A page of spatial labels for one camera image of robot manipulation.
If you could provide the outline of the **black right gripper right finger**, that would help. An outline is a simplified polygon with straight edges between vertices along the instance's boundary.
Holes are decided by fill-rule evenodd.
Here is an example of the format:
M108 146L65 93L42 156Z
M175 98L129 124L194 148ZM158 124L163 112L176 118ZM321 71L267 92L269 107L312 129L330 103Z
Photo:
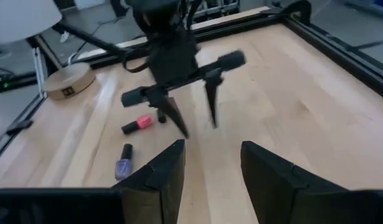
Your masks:
M244 141L244 183L259 223L383 224L383 190L348 190Z

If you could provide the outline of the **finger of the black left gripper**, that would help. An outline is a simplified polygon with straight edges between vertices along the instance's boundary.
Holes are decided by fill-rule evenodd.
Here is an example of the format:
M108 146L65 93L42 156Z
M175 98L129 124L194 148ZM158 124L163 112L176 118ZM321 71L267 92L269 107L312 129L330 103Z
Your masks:
M209 73L207 73L205 77L206 96L207 96L207 100L209 104L210 115L212 118L212 125L214 128L217 127L217 118L216 118L217 88L223 82L221 74L222 74L222 70L212 70Z
M181 113L178 110L176 102L171 97L164 94L161 90L153 90L149 94L149 104L150 106L157 108L166 116L171 118L182 135L186 139L189 138L187 126L181 116Z

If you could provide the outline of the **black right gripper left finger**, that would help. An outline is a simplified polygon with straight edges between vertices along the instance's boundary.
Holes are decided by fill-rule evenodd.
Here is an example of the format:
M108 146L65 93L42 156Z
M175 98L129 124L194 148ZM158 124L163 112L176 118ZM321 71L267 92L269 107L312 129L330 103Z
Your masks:
M185 155L178 139L112 187L0 189L0 223L176 223Z

